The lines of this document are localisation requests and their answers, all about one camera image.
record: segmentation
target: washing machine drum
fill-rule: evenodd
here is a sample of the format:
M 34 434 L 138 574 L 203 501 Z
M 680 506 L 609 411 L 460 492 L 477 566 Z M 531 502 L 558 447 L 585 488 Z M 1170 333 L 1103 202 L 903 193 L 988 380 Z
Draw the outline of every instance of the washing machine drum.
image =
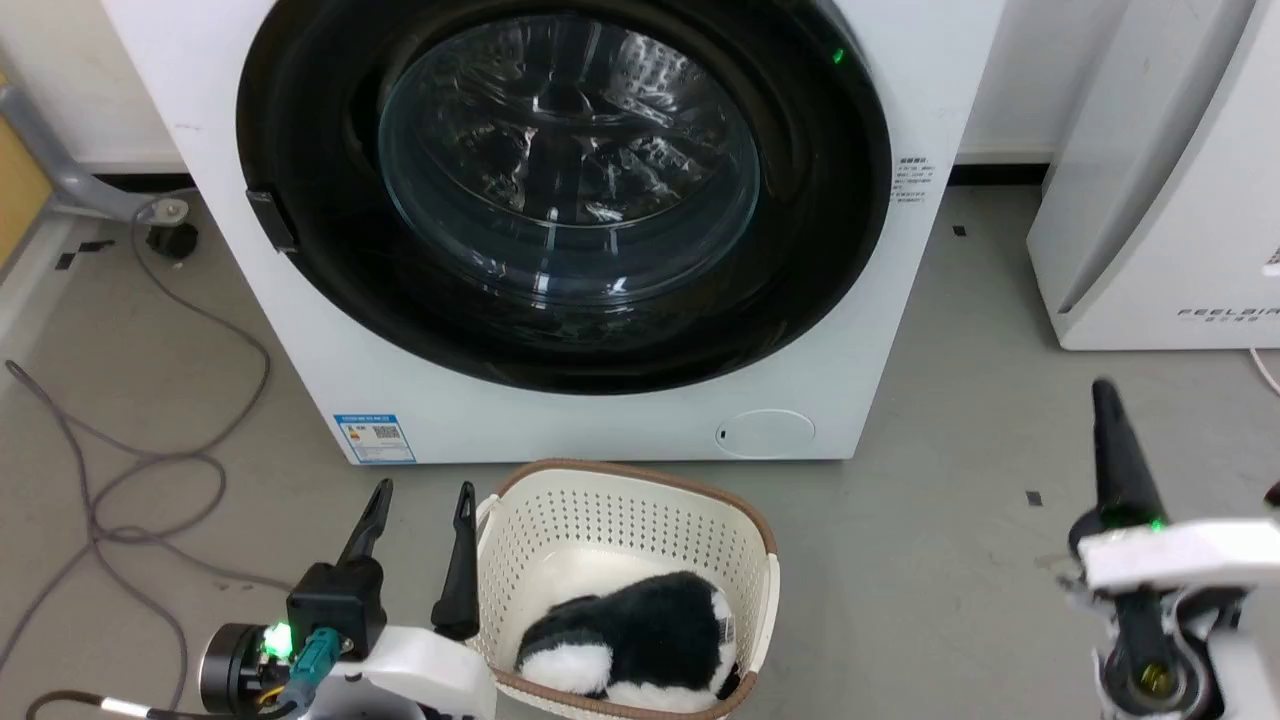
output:
M 847 293 L 888 204 L 867 69 L 791 5 L 280 0 L 237 108 L 250 201 L 431 363 L 568 393 L 732 372 Z

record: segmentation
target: black and white plush toy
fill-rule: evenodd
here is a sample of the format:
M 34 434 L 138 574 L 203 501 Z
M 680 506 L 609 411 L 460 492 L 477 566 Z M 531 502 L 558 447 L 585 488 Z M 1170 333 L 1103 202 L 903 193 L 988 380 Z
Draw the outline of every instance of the black and white plush toy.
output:
M 516 671 L 561 692 L 699 712 L 739 684 L 733 635 L 724 593 L 673 573 L 552 607 L 525 632 Z

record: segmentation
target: label sticker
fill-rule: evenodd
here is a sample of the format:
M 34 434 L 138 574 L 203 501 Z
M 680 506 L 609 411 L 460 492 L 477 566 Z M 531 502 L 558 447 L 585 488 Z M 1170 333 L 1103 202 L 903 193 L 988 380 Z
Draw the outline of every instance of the label sticker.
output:
M 334 415 L 361 465 L 416 462 L 396 415 Z
M 893 190 L 891 196 L 895 202 L 914 204 L 924 202 L 937 167 L 928 158 L 916 155 L 911 158 L 899 158 L 897 170 L 893 173 Z

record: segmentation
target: white wall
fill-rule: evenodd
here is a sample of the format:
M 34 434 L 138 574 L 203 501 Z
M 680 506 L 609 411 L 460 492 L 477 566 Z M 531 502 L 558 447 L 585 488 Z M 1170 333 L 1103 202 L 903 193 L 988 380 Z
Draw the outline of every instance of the white wall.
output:
M 959 161 L 1047 163 L 1066 133 L 1093 59 L 1110 41 L 1126 4 L 1009 0 Z
M 182 170 L 99 1 L 0 0 L 0 64 L 91 169 Z M 1009 0 L 960 160 L 1048 161 L 1126 1 Z
M 0 0 L 0 64 L 92 170 L 186 170 L 99 0 Z

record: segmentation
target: power cord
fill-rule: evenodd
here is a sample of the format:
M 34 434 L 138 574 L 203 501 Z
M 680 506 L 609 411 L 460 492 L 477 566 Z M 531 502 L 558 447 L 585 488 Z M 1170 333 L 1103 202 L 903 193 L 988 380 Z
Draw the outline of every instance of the power cord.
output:
M 187 635 L 186 633 L 183 633 L 182 625 L 178 623 L 178 619 L 169 610 L 166 610 L 163 605 L 160 605 L 160 602 L 148 596 L 146 592 L 138 589 L 136 585 L 128 582 L 123 575 L 120 575 L 120 573 L 102 555 L 102 548 L 101 548 L 102 543 L 115 543 L 124 546 L 140 546 L 140 544 L 159 546 L 172 552 L 183 562 L 198 568 L 200 570 L 204 570 L 212 575 L 219 575 L 223 578 L 241 580 L 246 583 L 268 585 L 284 592 L 289 592 L 292 589 L 292 585 L 289 583 L 284 583 L 282 580 L 264 578 L 250 573 L 242 573 L 228 568 L 220 568 L 218 565 L 212 565 L 197 557 L 192 557 L 191 555 L 186 553 L 184 551 L 179 550 L 178 547 L 175 547 L 173 543 L 169 542 L 169 538 L 184 530 L 188 530 L 200 524 L 201 521 L 204 521 L 221 503 L 223 496 L 227 493 L 227 469 L 216 457 L 210 455 L 210 452 L 219 445 L 221 445 L 223 441 L 225 441 L 244 423 L 244 419 L 262 398 L 262 393 L 266 391 L 268 380 L 271 377 L 271 356 L 270 352 L 268 352 L 266 346 L 264 346 L 256 337 L 250 334 L 248 331 L 241 328 L 239 325 L 236 325 L 230 320 L 223 319 L 212 314 L 211 311 L 205 310 L 204 307 L 200 307 L 179 297 L 177 293 L 169 290 L 169 287 L 165 286 L 164 282 L 160 281 L 160 278 L 155 274 L 155 272 L 151 270 L 151 268 L 143 260 L 142 252 L 138 250 L 138 227 L 140 227 L 138 219 L 142 217 L 142 213 L 146 211 L 148 208 L 151 208 L 159 200 L 178 197 L 183 195 L 195 195 L 196 192 L 197 192 L 196 188 L 186 188 L 175 192 L 168 192 L 155 197 L 154 200 L 148 200 L 146 204 L 138 206 L 138 209 L 133 213 L 132 218 L 129 219 L 128 236 L 125 240 L 127 245 L 133 252 L 133 258 L 137 260 L 138 266 L 142 269 L 142 273 L 151 281 L 152 284 L 155 284 L 160 290 L 161 293 L 169 297 L 169 300 L 173 300 L 178 305 L 195 313 L 196 315 L 200 315 L 201 318 L 205 318 L 206 320 L 227 329 L 228 332 L 242 340 L 246 345 L 252 347 L 259 354 L 259 356 L 261 356 L 262 374 L 259 378 L 257 386 L 253 388 L 252 393 L 250 393 L 250 397 L 244 402 L 241 411 L 236 414 L 236 416 L 230 420 L 230 423 L 228 423 L 221 429 L 221 432 L 216 433 L 212 438 L 197 445 L 191 450 L 152 451 L 152 450 L 134 447 L 132 445 L 128 445 L 106 434 L 105 432 L 95 428 L 92 424 L 64 410 L 58 404 L 58 401 L 55 401 L 49 395 L 49 392 L 46 392 L 45 388 L 40 386 L 40 383 L 37 383 L 29 374 L 27 374 L 27 372 L 20 365 L 14 363 L 13 360 L 5 360 L 5 369 L 9 370 L 9 373 L 18 379 L 18 383 L 20 383 L 24 388 L 27 388 L 27 391 L 29 391 L 36 397 L 36 400 L 38 400 L 49 411 L 50 416 L 56 423 L 58 429 L 61 432 L 63 438 L 67 441 L 67 446 L 70 448 L 72 455 L 76 459 L 77 482 L 79 484 L 81 505 L 84 512 L 87 539 L 84 542 L 84 546 L 81 547 L 74 555 L 72 555 L 72 557 L 65 564 L 63 564 L 63 566 L 56 573 L 54 573 L 54 577 L 40 589 L 40 592 L 36 593 L 35 600 L 31 601 L 31 603 L 26 607 L 26 610 L 23 610 L 22 615 L 18 619 L 18 624 L 9 634 L 9 638 L 5 641 L 4 646 L 0 647 L 0 678 L 4 678 L 3 670 L 5 665 L 9 662 L 9 659 L 13 655 L 13 650 L 18 644 L 18 641 L 22 638 L 23 632 L 31 623 L 31 619 L 36 615 L 36 612 L 45 603 L 45 601 L 49 600 L 49 597 L 54 593 L 54 591 L 56 591 L 58 587 L 61 585 L 61 583 L 67 579 L 67 577 L 72 573 L 72 570 L 76 569 L 77 565 L 79 565 L 81 560 L 83 560 L 86 556 L 91 556 L 93 561 L 99 565 L 99 568 L 101 568 L 108 574 L 108 577 L 110 577 L 111 580 L 120 587 L 120 589 L 123 589 L 125 593 L 133 597 L 133 600 L 138 601 L 138 603 L 141 603 L 147 610 L 157 615 L 161 620 L 164 620 L 165 624 L 169 625 L 169 628 L 173 630 L 174 638 L 178 641 L 178 653 L 179 653 L 178 682 L 174 684 L 173 696 L 169 698 L 168 710 L 147 708 L 148 714 L 142 715 L 142 717 L 155 717 L 161 720 L 179 720 L 188 717 L 229 717 L 229 716 L 189 715 L 189 714 L 175 712 L 178 702 L 182 700 L 183 691 L 186 689 L 187 673 L 191 665 L 189 651 L 187 650 Z M 92 492 L 88 486 L 88 469 L 84 464 L 84 452 L 81 448 L 79 439 L 76 437 L 76 433 L 73 432 L 72 428 L 78 428 L 79 430 L 105 442 L 106 445 L 110 445 L 111 447 L 115 447 L 116 450 L 133 455 L 136 457 L 136 461 L 127 470 L 109 479 L 106 484 L 104 484 L 97 492 Z M 173 525 L 159 530 L 140 528 L 137 525 L 122 525 L 114 528 L 108 528 L 102 525 L 101 520 L 99 519 L 99 507 L 101 506 L 102 500 L 108 495 L 110 495 L 111 491 L 119 488 L 120 486 L 138 477 L 145 470 L 164 465 L 175 465 L 179 462 L 202 462 L 209 468 L 212 468 L 214 471 L 218 474 L 216 492 L 214 493 L 212 500 L 210 500 L 204 507 L 197 510 L 189 518 L 179 520 Z M 49 702 L 63 701 L 63 700 L 86 702 L 86 698 L 90 700 L 96 698 L 95 701 L 90 702 L 90 705 L 97 705 L 97 706 L 100 706 L 104 700 L 102 696 L 95 696 L 92 693 L 79 693 L 77 691 L 58 691 L 36 701 L 36 705 L 32 705 L 32 707 L 28 710 L 27 717 L 28 720 L 33 717 L 35 711 L 38 710 L 38 706 L 47 705 Z M 260 719 L 283 717 L 287 714 L 288 710 L 284 710 L 284 707 L 282 706 L 282 708 L 274 710 L 268 715 L 257 715 L 256 717 Z
M 31 707 L 27 708 L 27 720 L 36 720 L 36 714 L 38 714 L 42 707 L 55 702 L 76 702 L 101 708 L 104 712 L 114 712 L 128 717 L 148 717 L 151 720 L 244 720 L 239 715 L 209 715 L 200 712 L 180 712 L 177 710 L 157 710 L 155 707 L 146 707 L 145 705 L 136 705 L 114 697 L 81 691 L 54 691 L 40 696 L 36 698 L 36 702 L 31 703 Z M 293 712 L 296 707 L 296 703 L 287 702 L 275 710 L 261 715 L 253 715 L 252 717 L 253 720 L 279 720 L 280 717 L 285 717 Z
M 1268 386 L 1271 386 L 1271 391 L 1275 392 L 1276 395 L 1280 395 L 1280 383 L 1277 383 L 1276 379 L 1271 377 L 1271 373 L 1267 370 L 1267 366 L 1262 363 L 1262 356 L 1258 355 L 1257 347 L 1249 348 L 1249 357 L 1253 357 L 1253 364 L 1258 368 L 1258 373 L 1262 374 L 1262 379 L 1266 380 Z

